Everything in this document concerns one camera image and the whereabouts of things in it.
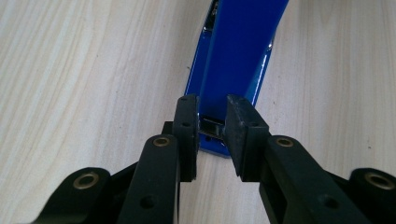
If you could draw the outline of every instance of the blue metal object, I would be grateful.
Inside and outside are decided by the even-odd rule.
[[[272,40],[288,0],[214,0],[185,94],[200,97],[201,149],[230,157],[222,144],[228,94],[256,104]]]

